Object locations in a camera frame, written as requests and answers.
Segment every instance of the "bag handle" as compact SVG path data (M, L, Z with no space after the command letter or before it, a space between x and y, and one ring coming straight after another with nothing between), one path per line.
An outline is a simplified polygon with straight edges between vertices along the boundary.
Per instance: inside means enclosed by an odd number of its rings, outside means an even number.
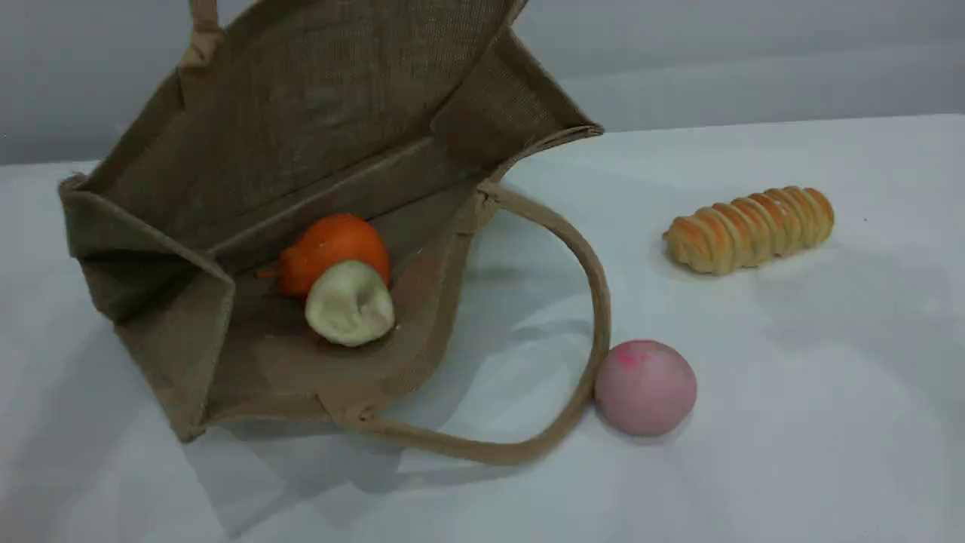
M218 25L217 0L189 0L191 7L191 42L178 62L179 69L200 69L211 63L214 51L225 39Z
M520 464L537 458L558 444L576 426L593 396L593 381L600 362L610 349L610 291L603 266L590 243L561 215L521 194L486 182L478 191L495 206L539 224L559 238L583 267L593 298L593 346L580 381L565 407L537 436L520 443L488 443L467 440L377 416L372 408L359 407L340 413L338 421L360 433L438 454L486 464Z

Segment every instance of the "burlap bag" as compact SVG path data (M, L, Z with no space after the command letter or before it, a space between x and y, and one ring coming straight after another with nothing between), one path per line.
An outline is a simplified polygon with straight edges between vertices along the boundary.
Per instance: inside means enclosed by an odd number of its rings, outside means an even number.
M230 28L192 0L191 46L90 177L61 187L71 254L183 441L245 418L332 420L511 464L572 429L609 347L599 261L562 217L496 185L526 155L601 132L510 30L520 0L262 0ZM505 209L572 249L593 348L559 417L480 443L380 416L435 370L473 235ZM399 328L320 340L251 270L318 218L369 220L393 257Z

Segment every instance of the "fake bread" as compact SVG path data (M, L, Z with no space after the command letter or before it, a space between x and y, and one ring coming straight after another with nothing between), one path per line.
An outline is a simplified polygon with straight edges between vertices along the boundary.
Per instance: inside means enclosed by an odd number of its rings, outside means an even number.
M723 275L823 243L834 224L835 212L824 194L787 186L679 216L663 238L680 264Z

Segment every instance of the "pink ball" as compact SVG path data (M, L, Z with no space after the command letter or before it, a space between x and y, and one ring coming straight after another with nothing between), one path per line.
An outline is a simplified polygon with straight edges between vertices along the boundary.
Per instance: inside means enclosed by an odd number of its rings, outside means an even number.
M596 375L596 406L618 430L658 436L676 428L697 401L697 378L680 353L634 340L610 351Z

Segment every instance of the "white table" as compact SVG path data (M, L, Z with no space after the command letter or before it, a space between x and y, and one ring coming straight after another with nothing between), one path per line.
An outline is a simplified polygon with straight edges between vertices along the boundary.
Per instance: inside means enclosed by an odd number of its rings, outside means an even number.
M669 343L700 383L667 438L589 412L520 469L300 425L180 445L66 253L55 184L91 167L0 168L0 540L965 540L965 116L613 133L517 165L595 246L614 341ZM675 215L788 184L835 204L821 248L713 279L662 255ZM589 350L585 278L501 214L463 296L397 414L526 437Z

